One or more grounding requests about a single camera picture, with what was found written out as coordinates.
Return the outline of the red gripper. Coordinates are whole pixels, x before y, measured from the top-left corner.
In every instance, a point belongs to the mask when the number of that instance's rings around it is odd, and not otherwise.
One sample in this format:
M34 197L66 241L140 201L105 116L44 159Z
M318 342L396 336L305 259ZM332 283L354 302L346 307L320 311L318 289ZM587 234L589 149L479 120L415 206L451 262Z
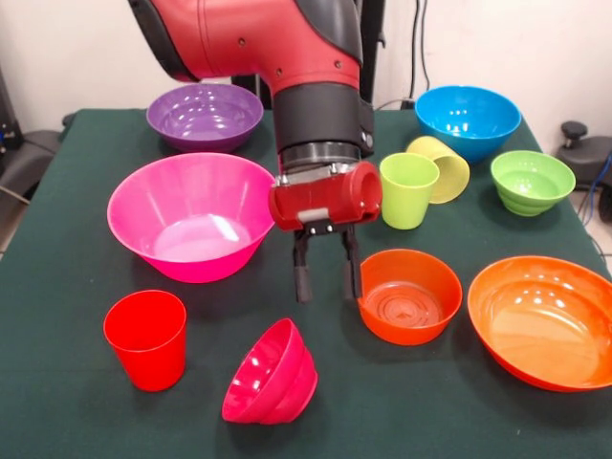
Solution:
M294 232L295 295L299 303L312 300L307 264L310 235L308 224L329 220L335 225L364 223L378 218L382 185L374 165L362 161L343 164L333 173L330 167L300 172L287 184L275 185L269 194L273 220L285 231ZM361 262L354 225L345 225L341 242L346 253L344 290L347 298L361 297Z

